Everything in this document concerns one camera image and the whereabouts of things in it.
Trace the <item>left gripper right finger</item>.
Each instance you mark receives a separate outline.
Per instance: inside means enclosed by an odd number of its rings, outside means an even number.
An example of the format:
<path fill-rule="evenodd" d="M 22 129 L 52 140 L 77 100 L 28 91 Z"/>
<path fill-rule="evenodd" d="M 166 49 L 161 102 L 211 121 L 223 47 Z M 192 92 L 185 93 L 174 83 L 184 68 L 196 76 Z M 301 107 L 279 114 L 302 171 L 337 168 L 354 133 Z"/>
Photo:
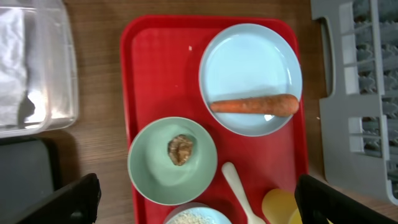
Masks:
<path fill-rule="evenodd" d="M 299 177 L 294 195 L 303 224 L 397 224 L 310 175 Z"/>

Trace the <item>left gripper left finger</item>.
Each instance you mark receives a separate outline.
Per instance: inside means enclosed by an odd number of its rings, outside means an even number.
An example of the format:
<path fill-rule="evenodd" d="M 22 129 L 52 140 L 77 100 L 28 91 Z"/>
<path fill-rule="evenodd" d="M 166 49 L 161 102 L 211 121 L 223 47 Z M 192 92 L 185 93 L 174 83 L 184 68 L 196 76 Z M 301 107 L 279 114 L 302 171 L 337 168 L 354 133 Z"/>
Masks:
<path fill-rule="evenodd" d="M 100 199 L 99 179 L 90 173 L 29 207 L 14 218 L 14 223 L 92 224 L 98 217 Z"/>

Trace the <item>orange carrot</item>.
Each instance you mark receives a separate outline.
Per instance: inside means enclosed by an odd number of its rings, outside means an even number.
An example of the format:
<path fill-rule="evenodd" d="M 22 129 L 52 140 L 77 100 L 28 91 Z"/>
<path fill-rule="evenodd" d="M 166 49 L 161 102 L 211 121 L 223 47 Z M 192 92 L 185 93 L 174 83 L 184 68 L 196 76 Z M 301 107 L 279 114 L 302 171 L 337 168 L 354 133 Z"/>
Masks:
<path fill-rule="evenodd" d="M 215 101 L 210 109 L 215 113 L 269 114 L 288 117 L 300 108 L 299 100 L 290 94 Z"/>

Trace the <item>white napkin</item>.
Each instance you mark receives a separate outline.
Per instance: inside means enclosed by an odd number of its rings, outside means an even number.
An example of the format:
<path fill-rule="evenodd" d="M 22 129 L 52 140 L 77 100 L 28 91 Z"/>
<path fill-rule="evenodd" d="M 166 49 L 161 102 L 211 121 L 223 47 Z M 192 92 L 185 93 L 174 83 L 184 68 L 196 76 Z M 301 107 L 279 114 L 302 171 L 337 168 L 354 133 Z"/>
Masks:
<path fill-rule="evenodd" d="M 1 126 L 20 126 L 34 112 L 28 98 L 35 37 L 25 10 L 1 10 Z"/>

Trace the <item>grey dishwasher rack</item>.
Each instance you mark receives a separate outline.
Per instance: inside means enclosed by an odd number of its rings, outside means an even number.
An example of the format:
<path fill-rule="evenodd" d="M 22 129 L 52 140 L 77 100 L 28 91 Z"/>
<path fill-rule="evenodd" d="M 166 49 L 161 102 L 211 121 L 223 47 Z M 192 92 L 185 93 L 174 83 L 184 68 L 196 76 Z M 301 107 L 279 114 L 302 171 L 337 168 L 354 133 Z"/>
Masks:
<path fill-rule="evenodd" d="M 397 0 L 312 0 L 327 96 L 320 100 L 329 184 L 397 203 Z"/>

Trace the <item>yellow plastic cup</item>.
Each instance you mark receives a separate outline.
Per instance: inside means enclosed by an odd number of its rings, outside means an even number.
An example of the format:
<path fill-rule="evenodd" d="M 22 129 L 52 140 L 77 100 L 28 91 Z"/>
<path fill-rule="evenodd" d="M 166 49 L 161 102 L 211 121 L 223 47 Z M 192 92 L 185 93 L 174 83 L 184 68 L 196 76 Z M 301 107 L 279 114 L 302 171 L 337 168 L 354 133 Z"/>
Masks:
<path fill-rule="evenodd" d="M 266 193 L 262 212 L 270 224 L 303 224 L 293 193 L 283 189 Z"/>

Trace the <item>black square bin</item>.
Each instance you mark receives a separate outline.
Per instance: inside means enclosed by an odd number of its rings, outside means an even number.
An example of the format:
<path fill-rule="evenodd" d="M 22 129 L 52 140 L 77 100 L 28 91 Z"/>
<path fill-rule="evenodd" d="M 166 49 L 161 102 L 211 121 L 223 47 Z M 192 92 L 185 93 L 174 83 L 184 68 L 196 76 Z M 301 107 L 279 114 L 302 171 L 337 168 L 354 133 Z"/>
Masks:
<path fill-rule="evenodd" d="M 62 186 L 58 149 L 49 139 L 1 139 L 1 223 Z"/>

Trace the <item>green bowl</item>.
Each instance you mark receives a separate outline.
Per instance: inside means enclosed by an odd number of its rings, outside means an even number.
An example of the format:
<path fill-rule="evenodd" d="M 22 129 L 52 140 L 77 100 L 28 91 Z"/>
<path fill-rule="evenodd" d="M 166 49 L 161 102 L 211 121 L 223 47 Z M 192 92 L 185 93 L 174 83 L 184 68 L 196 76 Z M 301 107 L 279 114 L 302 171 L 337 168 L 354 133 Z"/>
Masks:
<path fill-rule="evenodd" d="M 191 140 L 193 150 L 188 161 L 177 166 L 168 147 L 181 134 Z M 158 119 L 144 127 L 134 138 L 127 159 L 136 190 L 161 205 L 180 205 L 196 199 L 211 184 L 217 163 L 217 149 L 208 131 L 181 117 Z"/>

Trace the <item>white plastic spoon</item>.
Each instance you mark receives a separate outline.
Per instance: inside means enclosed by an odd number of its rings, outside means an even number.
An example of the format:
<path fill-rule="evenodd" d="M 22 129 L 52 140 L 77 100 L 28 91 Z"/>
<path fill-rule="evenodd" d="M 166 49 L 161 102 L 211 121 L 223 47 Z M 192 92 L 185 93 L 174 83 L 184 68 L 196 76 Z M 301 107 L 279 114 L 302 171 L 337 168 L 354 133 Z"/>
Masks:
<path fill-rule="evenodd" d="M 224 163 L 221 171 L 245 212 L 248 224 L 265 224 L 263 219 L 254 214 L 234 164 L 231 162 Z"/>

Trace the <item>brown food scrap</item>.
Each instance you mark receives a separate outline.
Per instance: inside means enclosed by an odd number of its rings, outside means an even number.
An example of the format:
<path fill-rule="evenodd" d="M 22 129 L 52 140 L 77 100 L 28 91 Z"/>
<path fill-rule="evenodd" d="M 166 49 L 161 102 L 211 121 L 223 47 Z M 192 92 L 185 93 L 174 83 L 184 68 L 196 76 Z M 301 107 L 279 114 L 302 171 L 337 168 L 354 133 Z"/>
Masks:
<path fill-rule="evenodd" d="M 184 165 L 193 153 L 193 141 L 180 134 L 169 141 L 167 153 L 175 166 Z"/>

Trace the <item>blue bowl with rice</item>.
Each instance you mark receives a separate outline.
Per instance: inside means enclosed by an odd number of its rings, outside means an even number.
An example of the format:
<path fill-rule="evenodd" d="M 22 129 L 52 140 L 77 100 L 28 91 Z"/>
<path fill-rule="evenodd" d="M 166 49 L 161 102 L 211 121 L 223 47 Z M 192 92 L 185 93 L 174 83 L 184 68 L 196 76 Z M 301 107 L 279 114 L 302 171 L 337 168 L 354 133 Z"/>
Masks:
<path fill-rule="evenodd" d="M 190 202 L 172 210 L 163 224 L 231 224 L 231 221 L 204 203 Z"/>

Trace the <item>clear plastic bin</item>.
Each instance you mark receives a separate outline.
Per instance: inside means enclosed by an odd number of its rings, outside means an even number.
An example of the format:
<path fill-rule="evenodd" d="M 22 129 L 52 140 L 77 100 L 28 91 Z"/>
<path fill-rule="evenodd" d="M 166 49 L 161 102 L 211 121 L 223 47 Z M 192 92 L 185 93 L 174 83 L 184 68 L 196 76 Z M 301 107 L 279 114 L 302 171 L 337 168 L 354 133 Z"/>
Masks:
<path fill-rule="evenodd" d="M 35 37 L 28 93 L 34 112 L 20 126 L 1 126 L 2 138 L 66 128 L 79 110 L 75 49 L 63 1 L 1 1 L 1 10 L 15 7 L 25 10 Z"/>

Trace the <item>light blue plate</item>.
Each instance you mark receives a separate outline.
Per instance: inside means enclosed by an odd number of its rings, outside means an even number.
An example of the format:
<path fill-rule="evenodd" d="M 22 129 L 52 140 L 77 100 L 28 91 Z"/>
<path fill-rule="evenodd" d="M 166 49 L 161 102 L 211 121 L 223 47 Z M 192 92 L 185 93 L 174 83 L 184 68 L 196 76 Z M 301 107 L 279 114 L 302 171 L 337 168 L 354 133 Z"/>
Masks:
<path fill-rule="evenodd" d="M 222 30 L 207 45 L 199 66 L 206 108 L 223 100 L 290 94 L 302 96 L 299 60 L 285 38 L 257 24 Z"/>

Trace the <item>red plastic tray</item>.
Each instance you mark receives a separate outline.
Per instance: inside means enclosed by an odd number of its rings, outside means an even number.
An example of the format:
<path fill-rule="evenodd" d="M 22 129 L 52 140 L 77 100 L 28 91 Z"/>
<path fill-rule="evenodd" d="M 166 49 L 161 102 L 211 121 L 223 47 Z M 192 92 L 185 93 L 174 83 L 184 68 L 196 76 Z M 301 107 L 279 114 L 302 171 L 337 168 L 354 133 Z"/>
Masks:
<path fill-rule="evenodd" d="M 207 110 L 199 87 L 199 64 L 210 40 L 236 24 L 259 24 L 281 35 L 299 51 L 293 30 L 278 19 L 215 16 L 142 16 L 121 37 L 127 140 L 160 118 L 188 118 L 203 126 L 217 149 L 218 164 L 232 162 L 256 215 L 271 189 L 293 192 L 308 173 L 304 110 L 280 130 L 244 137 L 222 127 Z"/>

